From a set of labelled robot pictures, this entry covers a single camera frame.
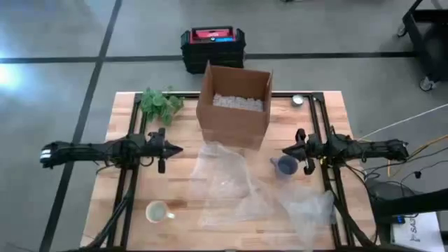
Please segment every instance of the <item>wooden table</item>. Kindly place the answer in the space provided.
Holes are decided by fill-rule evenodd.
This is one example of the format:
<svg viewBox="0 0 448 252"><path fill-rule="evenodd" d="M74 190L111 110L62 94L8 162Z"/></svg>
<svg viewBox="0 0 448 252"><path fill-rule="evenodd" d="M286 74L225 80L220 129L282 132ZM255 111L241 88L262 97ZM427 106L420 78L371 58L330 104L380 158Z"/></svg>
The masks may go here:
<svg viewBox="0 0 448 252"><path fill-rule="evenodd" d="M334 125L336 132L351 135L342 93L324 92L324 95L330 124ZM106 140L126 135L133 101L133 92L116 94ZM172 126L167 128L167 140L183 147L184 151L168 159L166 174L157 172L157 162L150 167L139 168L127 249L140 251L301 249L302 244L298 241L291 222L281 214L265 220L222 225L212 230L198 225L202 203L189 199L188 194L189 187L194 183L190 179L190 174L195 168L198 151L203 145L201 129L196 118L196 103L195 99L187 99L185 107L176 115ZM322 125L321 132L325 136L323 123L320 125ZM147 125L146 132L155 131L158 127L161 127L159 122L151 123ZM271 120L261 149L258 152L240 150L246 158L250 173L261 181L273 183L274 170L269 158L281 156L282 148L294 144L294 135L299 127L304 128L307 134L313 132L309 104L305 102L301 107L293 108L290 98L273 98ZM342 169L341 172L349 212L366 235L372 237L375 233L375 222L368 195L362 183L348 169ZM119 173L119 169L110 168L101 171L97 176L81 246L92 241L110 217ZM303 169L300 169L293 178L301 186L309 186L323 192L318 162L311 176L305 176ZM164 200L176 214L176 218L158 224L149 223L145 217L145 208L152 200ZM341 222L339 218L339 232L345 244ZM121 225L118 224L117 237L120 237ZM329 227L319 233L314 248L334 248Z"/></svg>

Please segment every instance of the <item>black floor stripe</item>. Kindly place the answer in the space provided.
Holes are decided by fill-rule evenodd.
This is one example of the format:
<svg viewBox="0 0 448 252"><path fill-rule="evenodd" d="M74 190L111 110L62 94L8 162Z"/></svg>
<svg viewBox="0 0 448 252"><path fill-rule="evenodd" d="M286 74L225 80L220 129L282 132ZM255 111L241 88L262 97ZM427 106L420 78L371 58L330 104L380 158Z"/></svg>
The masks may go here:
<svg viewBox="0 0 448 252"><path fill-rule="evenodd" d="M160 55L160 56L115 56L106 57L105 62L156 62L156 61L179 61L182 55Z"/></svg>
<svg viewBox="0 0 448 252"><path fill-rule="evenodd" d="M104 35L103 42L101 44L101 49L99 50L98 60L96 61L95 68L92 73L92 77L90 78L89 86L85 93L84 102L81 106L80 114L78 117L78 122L76 123L75 132L73 133L73 142L78 144L81 142L81 138L84 133L85 124L88 119L90 105L92 104L93 94L95 93L95 88L97 87L99 74L101 72L103 66L103 59L106 56L107 49L109 47L109 43L111 42L111 37L113 33L113 28L115 27L115 23L117 20L118 12L120 11L120 7L122 4L122 0L116 0L115 5L112 10L111 19L107 25L107 30ZM42 238L41 246L39 248L39 252L48 252L50 251L51 244L53 242L53 237L55 236L55 231L57 227L57 222L59 220L62 206L64 203L65 195L67 193L67 188L69 187L69 181L71 177L71 173L73 171L74 164L72 162L65 164L64 171L62 172L61 181L59 182L59 187L56 192L55 201L53 203L50 217L47 222L47 226L45 228L45 233Z"/></svg>
<svg viewBox="0 0 448 252"><path fill-rule="evenodd" d="M248 53L247 60L293 60L293 59L356 59L356 58L396 58L416 57L415 52L316 52L316 53ZM147 56L103 56L105 62L158 62L180 61L182 55ZM86 63L96 62L98 57L37 57L0 58L0 64L35 63Z"/></svg>
<svg viewBox="0 0 448 252"><path fill-rule="evenodd" d="M289 59L352 59L416 57L415 52L317 52L317 53L248 53L247 60L289 60Z"/></svg>
<svg viewBox="0 0 448 252"><path fill-rule="evenodd" d="M0 64L39 64L39 63L87 63L96 62L98 57L21 57L0 58Z"/></svg>

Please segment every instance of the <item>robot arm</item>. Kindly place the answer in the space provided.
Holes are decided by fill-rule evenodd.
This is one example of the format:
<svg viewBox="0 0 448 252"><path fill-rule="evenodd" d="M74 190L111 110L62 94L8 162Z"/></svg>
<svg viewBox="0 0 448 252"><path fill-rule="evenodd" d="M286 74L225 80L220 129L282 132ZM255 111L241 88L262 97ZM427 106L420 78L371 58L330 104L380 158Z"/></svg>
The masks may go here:
<svg viewBox="0 0 448 252"><path fill-rule="evenodd" d="M143 134L129 134L106 143L67 143L56 141L45 145L41 151L40 162L43 168L53 168L73 161L113 162L116 167L127 169L138 164L140 157L159 158L159 172L165 172L165 159L180 153L181 147L165 140L165 129L149 133L146 141Z"/></svg>
<svg viewBox="0 0 448 252"><path fill-rule="evenodd" d="M334 162L346 162L352 159L387 158L388 160L406 161L409 154L404 141L397 139L388 141L359 142L342 134L331 134L326 143L321 143L315 134L308 135L305 143L305 130L299 129L295 134L296 144L283 149L283 153L306 161L305 174L314 171L312 158L329 157Z"/></svg>

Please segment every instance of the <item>clear plastic bag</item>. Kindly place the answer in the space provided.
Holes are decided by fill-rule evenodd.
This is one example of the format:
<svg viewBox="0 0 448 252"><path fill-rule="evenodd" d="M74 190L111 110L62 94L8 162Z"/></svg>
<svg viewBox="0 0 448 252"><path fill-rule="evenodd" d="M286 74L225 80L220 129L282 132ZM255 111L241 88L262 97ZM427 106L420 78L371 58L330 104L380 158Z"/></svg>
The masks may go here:
<svg viewBox="0 0 448 252"><path fill-rule="evenodd" d="M191 174L190 197L203 200L201 226L265 218L269 200L249 174L244 157L219 143L204 145Z"/></svg>
<svg viewBox="0 0 448 252"><path fill-rule="evenodd" d="M258 181L249 174L244 157L219 143L201 148L191 179L191 199L204 202L202 227L269 218L286 210L300 249L312 251L319 232L335 222L331 192L322 194L295 180Z"/></svg>
<svg viewBox="0 0 448 252"><path fill-rule="evenodd" d="M321 194L291 181L277 184L275 195L288 212L304 249L312 251L319 232L336 221L333 194L330 191Z"/></svg>

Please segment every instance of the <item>green leaves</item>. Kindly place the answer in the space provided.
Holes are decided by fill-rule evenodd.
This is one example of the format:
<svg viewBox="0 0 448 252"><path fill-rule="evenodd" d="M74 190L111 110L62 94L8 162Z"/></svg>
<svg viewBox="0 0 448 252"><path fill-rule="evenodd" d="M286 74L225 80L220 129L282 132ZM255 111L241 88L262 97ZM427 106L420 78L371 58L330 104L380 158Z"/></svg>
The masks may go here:
<svg viewBox="0 0 448 252"><path fill-rule="evenodd" d="M146 113L148 122L160 118L165 125L171 125L173 116L183 108L183 97L162 94L160 91L147 89L141 98L141 110Z"/></svg>

